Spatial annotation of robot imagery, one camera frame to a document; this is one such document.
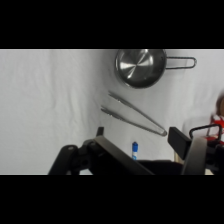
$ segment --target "frying pan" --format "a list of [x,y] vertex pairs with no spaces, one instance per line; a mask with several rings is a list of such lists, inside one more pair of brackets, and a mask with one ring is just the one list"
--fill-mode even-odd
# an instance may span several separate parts
[[[193,66],[167,68],[167,59],[191,59]],[[167,57],[164,49],[121,49],[116,58],[120,80],[129,87],[144,89],[156,84],[165,70],[192,69],[197,65],[193,57]]]

